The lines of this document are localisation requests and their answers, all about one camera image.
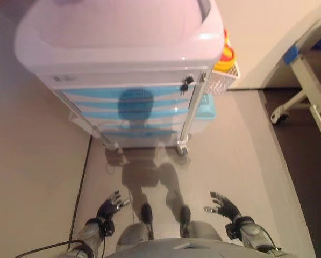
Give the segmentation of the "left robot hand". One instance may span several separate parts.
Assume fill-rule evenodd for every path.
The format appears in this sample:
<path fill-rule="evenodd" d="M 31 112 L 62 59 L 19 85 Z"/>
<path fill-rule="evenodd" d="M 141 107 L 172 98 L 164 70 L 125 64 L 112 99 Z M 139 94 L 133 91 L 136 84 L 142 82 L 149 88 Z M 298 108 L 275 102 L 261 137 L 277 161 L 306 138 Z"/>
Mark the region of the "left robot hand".
<path fill-rule="evenodd" d="M 131 199 L 121 198 L 120 191 L 114 191 L 105 202 L 99 207 L 96 217 L 106 221 L 112 220 L 113 216 L 118 213 L 123 207 L 129 205 Z"/>

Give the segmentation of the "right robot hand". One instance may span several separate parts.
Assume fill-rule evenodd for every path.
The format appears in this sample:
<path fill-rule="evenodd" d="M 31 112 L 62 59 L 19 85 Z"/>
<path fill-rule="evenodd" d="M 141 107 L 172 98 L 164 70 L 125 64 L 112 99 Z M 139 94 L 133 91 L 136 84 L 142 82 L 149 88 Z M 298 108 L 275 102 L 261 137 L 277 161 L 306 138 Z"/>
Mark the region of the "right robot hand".
<path fill-rule="evenodd" d="M 219 214 L 232 222 L 241 217 L 239 209 L 226 196 L 217 192 L 210 192 L 210 196 L 216 206 L 205 206 L 205 212 Z"/>

